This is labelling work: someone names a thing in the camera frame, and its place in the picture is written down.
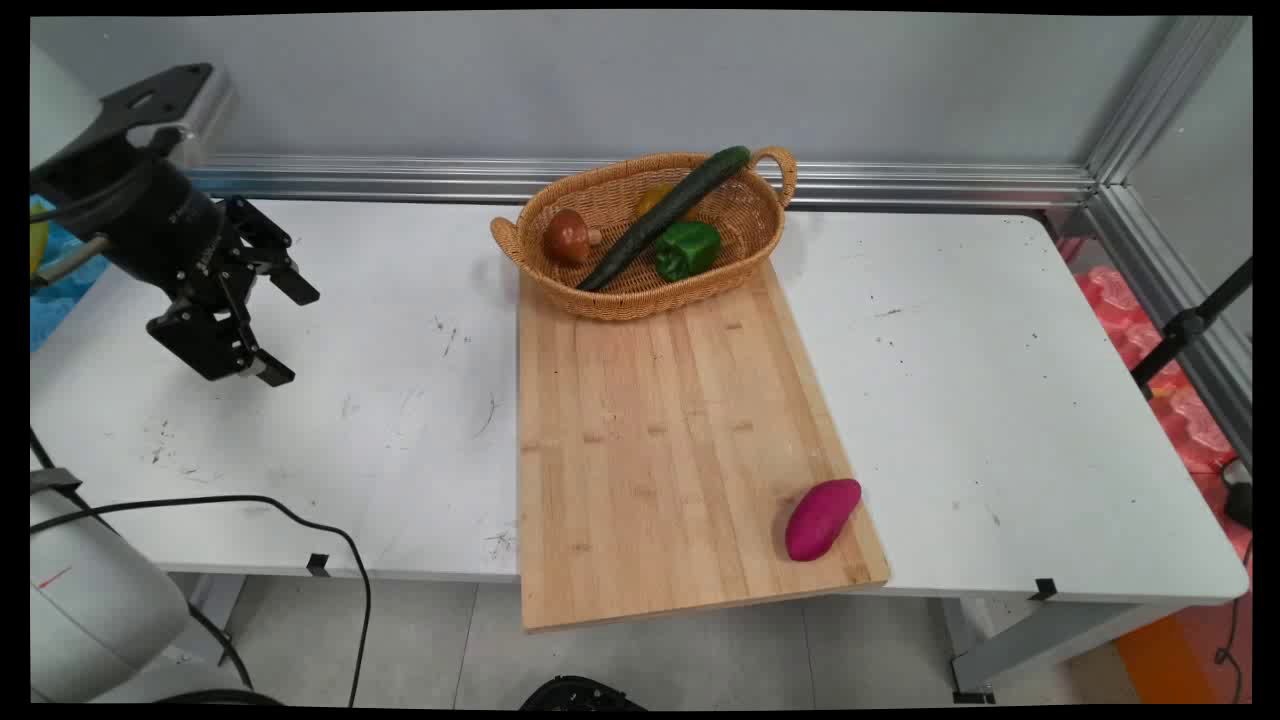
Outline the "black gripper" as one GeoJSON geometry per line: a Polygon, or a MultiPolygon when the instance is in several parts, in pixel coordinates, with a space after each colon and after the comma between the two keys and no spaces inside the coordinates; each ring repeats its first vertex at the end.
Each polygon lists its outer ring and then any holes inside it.
{"type": "Polygon", "coordinates": [[[251,327],[257,277],[216,274],[228,219],[239,238],[229,250],[234,264],[265,275],[300,306],[320,299],[289,255],[292,237],[250,200],[230,196],[223,211],[155,150],[127,140],[54,159],[29,187],[52,202],[58,224],[82,240],[106,236],[113,264],[172,297],[146,331],[204,379],[255,375],[271,387],[294,379],[251,327]]]}

